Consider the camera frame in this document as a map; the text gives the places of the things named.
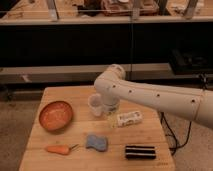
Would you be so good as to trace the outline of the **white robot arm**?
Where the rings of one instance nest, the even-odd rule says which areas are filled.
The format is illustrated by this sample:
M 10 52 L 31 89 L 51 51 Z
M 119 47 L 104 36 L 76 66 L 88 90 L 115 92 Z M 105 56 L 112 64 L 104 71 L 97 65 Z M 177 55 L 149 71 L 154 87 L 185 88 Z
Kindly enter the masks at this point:
M 121 99 L 166 112 L 213 130 L 213 91 L 135 83 L 125 80 L 121 65 L 112 64 L 94 81 L 107 113 Z

